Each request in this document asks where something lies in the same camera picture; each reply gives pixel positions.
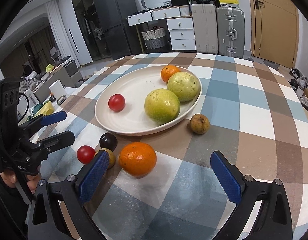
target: yellow-green fruit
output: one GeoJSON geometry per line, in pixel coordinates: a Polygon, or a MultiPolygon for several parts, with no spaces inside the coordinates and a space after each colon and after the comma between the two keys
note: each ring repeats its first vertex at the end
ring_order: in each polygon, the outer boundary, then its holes
{"type": "Polygon", "coordinates": [[[109,149],[102,148],[101,150],[98,150],[96,154],[98,154],[99,151],[106,151],[109,154],[110,164],[109,164],[109,166],[107,168],[109,170],[110,168],[112,168],[114,166],[114,164],[116,162],[116,157],[115,157],[114,153],[111,150],[109,150],[109,149]]]}
{"type": "Polygon", "coordinates": [[[200,90],[200,84],[191,73],[177,72],[168,80],[167,89],[176,94],[180,102],[186,102],[196,96],[200,90]]]}
{"type": "Polygon", "coordinates": [[[194,133],[203,134],[210,128],[210,122],[203,114],[195,114],[190,120],[190,127],[194,133]]]}
{"type": "Polygon", "coordinates": [[[160,88],[147,95],[144,110],[150,119],[158,124],[165,124],[178,116],[181,104],[173,92],[160,88]]]}

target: large orange fruit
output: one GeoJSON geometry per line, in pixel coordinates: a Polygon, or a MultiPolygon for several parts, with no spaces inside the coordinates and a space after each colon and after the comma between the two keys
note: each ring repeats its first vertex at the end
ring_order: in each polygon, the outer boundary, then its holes
{"type": "Polygon", "coordinates": [[[127,173],[141,177],[153,170],[156,160],[156,153],[150,145],[134,142],[122,149],[118,161],[127,173]]]}
{"type": "Polygon", "coordinates": [[[177,72],[180,72],[178,67],[176,67],[174,65],[167,65],[166,67],[163,67],[163,69],[161,71],[161,78],[167,84],[170,77],[177,72]]]}

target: cherry tomato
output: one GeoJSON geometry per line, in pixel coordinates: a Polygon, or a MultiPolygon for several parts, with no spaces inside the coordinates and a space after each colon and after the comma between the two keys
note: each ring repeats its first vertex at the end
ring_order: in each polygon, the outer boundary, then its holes
{"type": "Polygon", "coordinates": [[[117,146],[117,139],[113,134],[105,133],[100,138],[100,146],[113,152],[117,146]]]}
{"type": "Polygon", "coordinates": [[[122,111],[125,106],[125,98],[120,94],[115,94],[110,97],[109,108],[114,112],[122,111]]]}
{"type": "Polygon", "coordinates": [[[81,146],[76,153],[78,160],[83,164],[88,164],[93,159],[95,150],[88,145],[81,146]]]}

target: small brown fruit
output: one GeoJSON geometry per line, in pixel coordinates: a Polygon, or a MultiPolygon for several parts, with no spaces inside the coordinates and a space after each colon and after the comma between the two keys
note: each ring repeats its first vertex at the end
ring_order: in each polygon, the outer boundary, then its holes
{"type": "Polygon", "coordinates": [[[109,166],[108,166],[108,170],[110,169],[110,168],[112,168],[113,166],[114,166],[114,164],[115,164],[115,162],[116,162],[116,157],[115,157],[115,155],[114,155],[114,153],[111,151],[111,150],[109,150],[109,149],[106,149],[106,148],[102,148],[101,150],[98,150],[97,152],[96,152],[96,154],[98,154],[98,152],[99,151],[106,151],[108,154],[109,154],[109,158],[110,158],[110,164],[109,164],[109,166]]]}
{"type": "Polygon", "coordinates": [[[206,116],[195,114],[190,120],[190,127],[194,133],[203,134],[210,128],[210,122],[206,116]]]}

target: baseboard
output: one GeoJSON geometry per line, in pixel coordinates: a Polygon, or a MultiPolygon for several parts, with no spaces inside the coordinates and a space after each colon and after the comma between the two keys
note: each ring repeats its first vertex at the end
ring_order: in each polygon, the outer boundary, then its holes
{"type": "Polygon", "coordinates": [[[247,56],[247,57],[251,57],[252,56],[252,52],[250,50],[244,50],[244,56],[247,56]]]}

